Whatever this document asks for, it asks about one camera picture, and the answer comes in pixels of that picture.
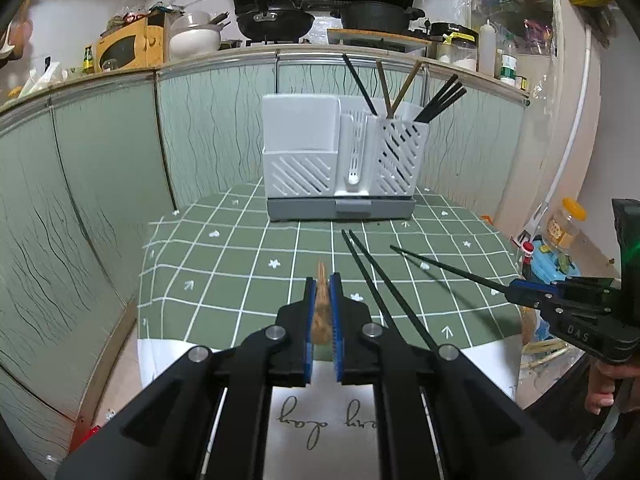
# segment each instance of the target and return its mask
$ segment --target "white bowl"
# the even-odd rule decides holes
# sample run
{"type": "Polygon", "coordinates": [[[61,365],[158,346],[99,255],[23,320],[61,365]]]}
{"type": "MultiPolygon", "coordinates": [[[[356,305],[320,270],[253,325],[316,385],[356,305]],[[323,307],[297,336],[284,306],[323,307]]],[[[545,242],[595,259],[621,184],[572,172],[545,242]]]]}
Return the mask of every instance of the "white bowl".
{"type": "Polygon", "coordinates": [[[169,40],[169,56],[174,61],[204,56],[219,48],[220,31],[211,28],[185,30],[169,40]]]}

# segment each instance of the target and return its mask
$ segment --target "human hand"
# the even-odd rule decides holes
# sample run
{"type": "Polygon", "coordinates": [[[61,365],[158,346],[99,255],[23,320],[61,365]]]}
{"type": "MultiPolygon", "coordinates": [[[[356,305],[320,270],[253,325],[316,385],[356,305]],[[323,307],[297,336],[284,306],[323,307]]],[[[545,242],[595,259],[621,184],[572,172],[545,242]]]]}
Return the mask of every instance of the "human hand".
{"type": "Polygon", "coordinates": [[[615,381],[633,378],[634,383],[628,401],[621,407],[621,412],[630,412],[640,408],[640,354],[633,356],[621,365],[609,365],[602,361],[591,363],[589,371],[589,387],[584,407],[588,412],[598,415],[602,408],[612,406],[615,381]]]}

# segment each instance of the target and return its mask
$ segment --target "metal screw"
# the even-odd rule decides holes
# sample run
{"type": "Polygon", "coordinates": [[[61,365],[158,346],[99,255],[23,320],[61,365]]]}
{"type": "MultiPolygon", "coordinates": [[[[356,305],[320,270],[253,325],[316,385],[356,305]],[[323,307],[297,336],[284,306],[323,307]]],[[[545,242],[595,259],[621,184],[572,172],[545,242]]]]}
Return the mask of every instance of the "metal screw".
{"type": "Polygon", "coordinates": [[[264,331],[264,335],[272,341],[282,339],[286,333],[287,331],[284,330],[284,327],[280,325],[271,325],[267,327],[267,330],[264,331]]]}
{"type": "Polygon", "coordinates": [[[207,357],[209,357],[209,350],[204,348],[204,346],[194,346],[189,350],[189,359],[194,363],[201,363],[207,357]]]}
{"type": "Polygon", "coordinates": [[[382,327],[378,323],[365,323],[362,326],[362,333],[367,337],[380,337],[382,327]]]}
{"type": "Polygon", "coordinates": [[[460,350],[453,345],[442,345],[438,348],[438,354],[445,361],[455,361],[460,355],[460,350]]]}

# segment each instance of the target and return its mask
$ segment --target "microwave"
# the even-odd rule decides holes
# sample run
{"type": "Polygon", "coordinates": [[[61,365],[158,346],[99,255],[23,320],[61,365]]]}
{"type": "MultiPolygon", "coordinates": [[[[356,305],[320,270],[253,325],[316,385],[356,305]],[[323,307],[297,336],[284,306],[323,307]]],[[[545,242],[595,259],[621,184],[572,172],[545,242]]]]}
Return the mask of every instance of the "microwave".
{"type": "Polygon", "coordinates": [[[168,59],[169,28],[177,15],[154,12],[101,38],[95,49],[95,71],[108,59],[118,68],[159,66],[168,59]]]}

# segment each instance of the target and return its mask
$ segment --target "green checkered tablecloth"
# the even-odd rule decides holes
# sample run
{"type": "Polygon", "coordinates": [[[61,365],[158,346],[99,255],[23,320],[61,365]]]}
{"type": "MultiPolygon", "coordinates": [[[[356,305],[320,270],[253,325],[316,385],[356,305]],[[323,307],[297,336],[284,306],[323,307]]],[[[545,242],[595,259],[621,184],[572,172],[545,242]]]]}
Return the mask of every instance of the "green checkered tablecloth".
{"type": "MultiPolygon", "coordinates": [[[[438,343],[470,348],[520,333],[518,310],[503,295],[439,268],[409,265],[389,249],[395,244],[503,283],[516,277],[508,242],[491,225],[440,195],[416,193],[414,215],[404,221],[272,223],[264,186],[242,184],[152,222],[140,275],[139,338],[238,345],[302,297],[318,258],[327,271],[340,272],[345,295],[366,302],[380,321],[341,229],[366,243],[438,343]]],[[[376,286],[405,339],[423,346],[377,275],[376,286]]]]}

